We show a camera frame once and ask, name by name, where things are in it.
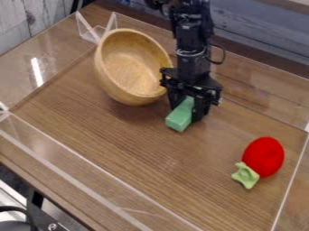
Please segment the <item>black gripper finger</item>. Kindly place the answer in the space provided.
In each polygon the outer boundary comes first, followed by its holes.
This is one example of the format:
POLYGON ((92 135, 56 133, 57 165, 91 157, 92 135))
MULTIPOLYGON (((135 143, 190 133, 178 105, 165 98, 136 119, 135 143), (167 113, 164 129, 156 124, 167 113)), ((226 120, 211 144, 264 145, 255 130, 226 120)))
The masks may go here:
POLYGON ((186 94, 178 89, 171 88, 167 91, 167 98, 171 109, 175 109, 180 102, 186 99, 186 94))
POLYGON ((191 121, 198 122, 207 115, 211 106, 211 100, 207 97, 195 97, 191 109, 191 121))

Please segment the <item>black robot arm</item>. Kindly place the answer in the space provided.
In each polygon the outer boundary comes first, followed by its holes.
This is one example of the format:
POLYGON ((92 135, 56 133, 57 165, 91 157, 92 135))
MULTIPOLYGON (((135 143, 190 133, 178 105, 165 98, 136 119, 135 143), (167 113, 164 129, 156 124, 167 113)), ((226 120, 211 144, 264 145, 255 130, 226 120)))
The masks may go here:
POLYGON ((165 14, 176 40, 176 68, 163 67, 160 86, 167 89, 168 104, 175 109, 186 97, 192 98, 191 120, 207 115, 211 105, 219 105, 222 85, 211 78, 214 21, 210 0, 143 0, 145 5, 165 14))

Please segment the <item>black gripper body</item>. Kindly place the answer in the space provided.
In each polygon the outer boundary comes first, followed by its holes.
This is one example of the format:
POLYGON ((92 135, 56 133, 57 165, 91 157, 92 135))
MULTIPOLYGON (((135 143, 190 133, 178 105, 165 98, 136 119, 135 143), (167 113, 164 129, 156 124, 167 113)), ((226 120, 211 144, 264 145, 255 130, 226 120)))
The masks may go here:
POLYGON ((176 68, 161 68, 159 71, 161 73, 160 86, 164 87, 167 91, 171 88, 178 89, 186 96, 207 97, 211 100, 211 105, 219 105, 223 87, 208 74, 195 79, 194 82, 190 82, 179 78, 176 68))

